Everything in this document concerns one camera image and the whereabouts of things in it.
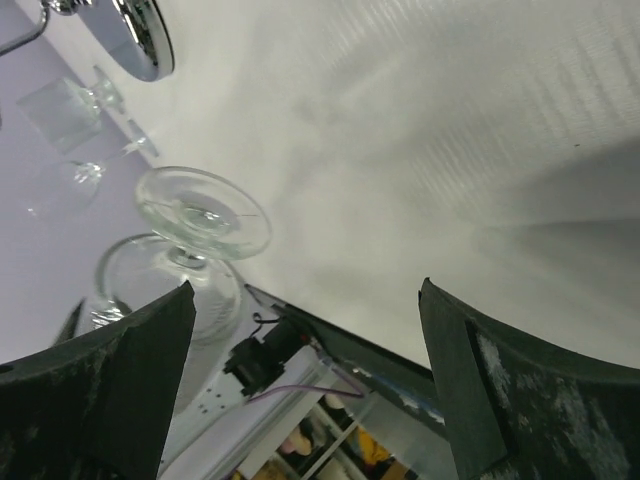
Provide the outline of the clear wine glass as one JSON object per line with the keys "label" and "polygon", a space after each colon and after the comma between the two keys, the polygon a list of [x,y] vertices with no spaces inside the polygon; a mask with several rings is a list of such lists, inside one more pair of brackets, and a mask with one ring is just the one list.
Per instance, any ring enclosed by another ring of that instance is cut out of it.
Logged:
{"label": "clear wine glass", "polygon": [[26,211],[38,219],[75,214],[95,199],[107,166],[131,153],[143,152],[157,158],[159,150],[151,138],[133,121],[128,144],[103,160],[66,161],[48,165],[31,177],[20,190]]}
{"label": "clear wine glass", "polygon": [[68,154],[98,135],[105,109],[125,112],[116,85],[97,65],[93,70],[96,82],[90,87],[61,77],[17,101],[32,126],[59,154]]}
{"label": "clear wine glass", "polygon": [[193,342],[229,338],[242,303],[231,265],[268,247],[272,226],[264,210],[228,180],[188,167],[146,172],[134,197],[151,230],[117,242],[100,258],[90,325],[118,321],[189,283],[196,309]]}

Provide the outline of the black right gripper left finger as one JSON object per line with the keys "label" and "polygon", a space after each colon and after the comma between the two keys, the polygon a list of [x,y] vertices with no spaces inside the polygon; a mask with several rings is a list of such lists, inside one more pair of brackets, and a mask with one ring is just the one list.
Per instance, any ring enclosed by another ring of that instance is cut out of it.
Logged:
{"label": "black right gripper left finger", "polygon": [[2,478],[156,478],[193,297],[183,283],[108,326],[2,364]]}

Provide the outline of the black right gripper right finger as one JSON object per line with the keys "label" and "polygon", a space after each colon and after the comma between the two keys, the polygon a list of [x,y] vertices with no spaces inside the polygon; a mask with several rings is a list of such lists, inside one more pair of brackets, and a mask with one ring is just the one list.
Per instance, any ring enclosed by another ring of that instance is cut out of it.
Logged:
{"label": "black right gripper right finger", "polygon": [[419,312],[459,478],[638,478],[638,369],[494,320],[430,279]]}

